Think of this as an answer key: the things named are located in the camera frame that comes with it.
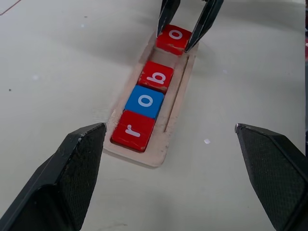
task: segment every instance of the white letter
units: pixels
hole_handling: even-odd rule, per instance
[[[183,37],[183,34],[178,31],[178,30],[170,30],[169,36],[172,37],[173,39],[181,39]]]
[[[159,80],[156,78],[156,76],[160,76],[162,79]],[[152,77],[147,77],[147,80],[153,81],[155,83],[164,84],[164,81],[166,80],[166,76],[163,73],[155,72]]]
[[[149,102],[148,102],[148,103],[144,103],[144,102],[142,102],[142,99],[148,99],[148,100],[149,100]],[[142,95],[142,96],[140,96],[140,97],[139,97],[139,99],[138,99],[138,103],[139,103],[142,107],[149,107],[149,106],[151,106],[151,105],[152,105],[152,103],[153,103],[153,99],[152,99],[152,97],[151,97],[151,96],[148,96],[148,95]]]
[[[135,137],[140,137],[140,133],[137,133],[137,132],[133,131],[131,129],[131,125],[130,124],[127,125],[127,129],[125,130],[125,132],[127,134],[129,134],[129,135],[132,135],[132,136],[135,136]]]

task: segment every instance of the blue letter block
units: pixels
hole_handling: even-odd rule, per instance
[[[135,86],[125,105],[125,110],[156,119],[163,100],[163,93],[141,86]]]

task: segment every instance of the red letter block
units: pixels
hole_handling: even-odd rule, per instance
[[[171,67],[148,61],[142,70],[138,84],[165,94],[172,75],[173,69]]]
[[[182,55],[192,33],[178,26],[167,25],[156,40],[156,46],[175,55]]]
[[[131,111],[124,111],[111,136],[111,140],[123,146],[144,152],[154,124],[154,119]]]

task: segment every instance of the white table surface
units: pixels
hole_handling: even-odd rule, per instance
[[[67,133],[107,121],[159,9],[22,0],[0,16],[0,216]],[[183,0],[172,23],[192,30],[200,12]],[[224,3],[201,40],[165,162],[147,169],[103,154],[82,230],[273,231],[235,123],[282,133],[304,152],[303,5]]]

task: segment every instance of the wooden block holder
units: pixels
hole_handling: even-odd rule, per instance
[[[103,144],[104,153],[111,155],[116,154],[151,167],[161,166],[166,157],[171,134],[180,112],[180,106],[184,99],[185,90],[191,76],[193,63],[198,50],[197,44],[188,53],[184,53],[182,56],[176,56],[157,48],[155,46],[155,41],[156,37],[152,35],[138,63],[134,67],[124,87],[123,93],[115,104],[107,123],[107,132]],[[149,143],[145,152],[139,153],[116,143],[112,143],[110,138],[123,113],[127,100],[138,82],[142,69],[148,60],[172,67],[174,73]]]

